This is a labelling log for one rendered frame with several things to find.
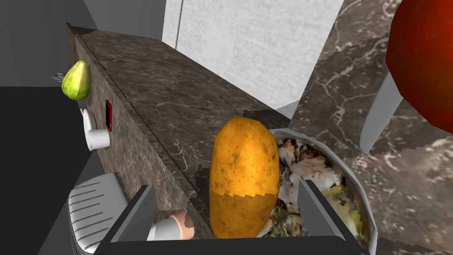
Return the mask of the pale grey knife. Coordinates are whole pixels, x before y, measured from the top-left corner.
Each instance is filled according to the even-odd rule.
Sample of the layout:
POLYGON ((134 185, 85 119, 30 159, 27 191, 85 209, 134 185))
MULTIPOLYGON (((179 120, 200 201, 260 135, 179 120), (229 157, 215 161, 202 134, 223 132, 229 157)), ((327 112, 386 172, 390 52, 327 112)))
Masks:
POLYGON ((392 75, 387 72, 361 130, 359 145, 364 154, 370 152, 402 99, 392 75))

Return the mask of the white bottle with pink cap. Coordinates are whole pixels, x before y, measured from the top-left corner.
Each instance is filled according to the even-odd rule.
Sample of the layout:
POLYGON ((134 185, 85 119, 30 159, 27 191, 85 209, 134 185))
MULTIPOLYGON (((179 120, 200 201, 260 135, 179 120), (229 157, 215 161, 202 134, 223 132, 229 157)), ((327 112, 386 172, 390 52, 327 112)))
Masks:
POLYGON ((194 233, 192 218, 187 211, 181 211, 154 224, 150 229, 147 241, 189 240, 194 233))

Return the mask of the pale grey ribbed appliance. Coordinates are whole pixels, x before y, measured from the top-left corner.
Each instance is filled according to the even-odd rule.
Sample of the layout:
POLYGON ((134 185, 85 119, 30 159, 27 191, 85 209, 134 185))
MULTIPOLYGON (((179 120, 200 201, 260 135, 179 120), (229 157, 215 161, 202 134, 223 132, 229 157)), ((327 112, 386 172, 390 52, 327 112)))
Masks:
POLYGON ((68 197, 73 255, 93 255, 127 205, 115 173, 91 178, 74 187, 68 197))

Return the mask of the red apple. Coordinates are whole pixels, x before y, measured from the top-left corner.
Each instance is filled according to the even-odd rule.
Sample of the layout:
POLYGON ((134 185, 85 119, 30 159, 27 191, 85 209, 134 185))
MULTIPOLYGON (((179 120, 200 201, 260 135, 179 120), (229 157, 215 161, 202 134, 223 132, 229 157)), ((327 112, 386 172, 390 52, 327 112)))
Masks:
POLYGON ((402 0, 385 61, 401 96, 453 134, 453 0, 402 0))

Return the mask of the yellow-brown potato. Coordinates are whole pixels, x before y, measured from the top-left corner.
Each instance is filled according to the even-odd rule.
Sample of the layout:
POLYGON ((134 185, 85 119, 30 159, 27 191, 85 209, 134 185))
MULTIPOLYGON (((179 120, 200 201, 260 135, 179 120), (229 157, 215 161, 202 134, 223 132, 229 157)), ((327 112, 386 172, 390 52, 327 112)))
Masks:
POLYGON ((216 133, 209 174, 209 213, 219 239, 257 237, 279 193, 275 136, 259 121, 234 116, 216 133))

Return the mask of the grey bowl with food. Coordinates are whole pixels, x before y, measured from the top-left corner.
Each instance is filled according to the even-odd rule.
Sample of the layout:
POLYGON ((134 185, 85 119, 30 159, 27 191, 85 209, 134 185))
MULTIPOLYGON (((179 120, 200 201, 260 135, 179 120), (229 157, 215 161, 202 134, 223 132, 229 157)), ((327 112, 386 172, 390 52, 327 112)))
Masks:
POLYGON ((280 194, 260 237, 307 236, 295 184, 311 180, 360 247, 376 255, 378 231, 369 200, 353 171, 326 145, 288 128, 272 129, 280 155, 280 194))

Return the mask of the white mug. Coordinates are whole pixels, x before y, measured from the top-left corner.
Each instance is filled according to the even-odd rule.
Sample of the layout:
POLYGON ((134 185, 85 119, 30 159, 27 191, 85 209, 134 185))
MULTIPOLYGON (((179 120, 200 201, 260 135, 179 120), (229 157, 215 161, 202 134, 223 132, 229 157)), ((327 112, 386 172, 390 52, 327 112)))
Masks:
POLYGON ((110 135, 107 129, 92 129, 85 134, 90 151, 110 147, 110 135))

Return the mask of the white plate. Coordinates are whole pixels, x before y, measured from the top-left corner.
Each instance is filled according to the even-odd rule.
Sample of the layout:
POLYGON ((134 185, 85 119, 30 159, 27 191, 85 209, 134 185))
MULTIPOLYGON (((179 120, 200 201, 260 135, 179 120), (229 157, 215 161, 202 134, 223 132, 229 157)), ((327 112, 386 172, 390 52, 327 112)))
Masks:
POLYGON ((80 109, 83 117, 83 126, 84 126, 84 135, 86 140, 88 140, 88 131, 96 129, 96 121, 94 115, 88 109, 80 109))

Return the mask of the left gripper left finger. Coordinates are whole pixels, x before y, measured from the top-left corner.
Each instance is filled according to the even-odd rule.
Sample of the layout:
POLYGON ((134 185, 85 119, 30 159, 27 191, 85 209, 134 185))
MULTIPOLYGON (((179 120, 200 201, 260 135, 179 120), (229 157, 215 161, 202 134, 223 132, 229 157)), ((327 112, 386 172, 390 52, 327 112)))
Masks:
POLYGON ((153 185, 142 185, 98 245, 96 254, 143 254, 157 210, 153 185))

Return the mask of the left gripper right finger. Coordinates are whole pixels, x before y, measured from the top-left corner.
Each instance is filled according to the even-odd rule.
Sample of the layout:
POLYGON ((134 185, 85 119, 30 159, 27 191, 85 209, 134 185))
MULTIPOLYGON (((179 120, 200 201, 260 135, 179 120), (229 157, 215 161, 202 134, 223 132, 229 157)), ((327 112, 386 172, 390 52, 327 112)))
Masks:
POLYGON ((346 226, 312 181, 299 182, 297 197, 309 235, 346 237, 346 226))

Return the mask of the green pear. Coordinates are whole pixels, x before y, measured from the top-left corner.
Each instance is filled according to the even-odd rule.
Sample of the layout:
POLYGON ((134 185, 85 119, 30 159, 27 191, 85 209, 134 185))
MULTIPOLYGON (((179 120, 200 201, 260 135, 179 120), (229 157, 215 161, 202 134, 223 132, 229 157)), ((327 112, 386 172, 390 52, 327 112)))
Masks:
POLYGON ((91 90, 91 74, 88 63, 79 60, 65 74, 61 89, 72 100, 87 98, 91 90))

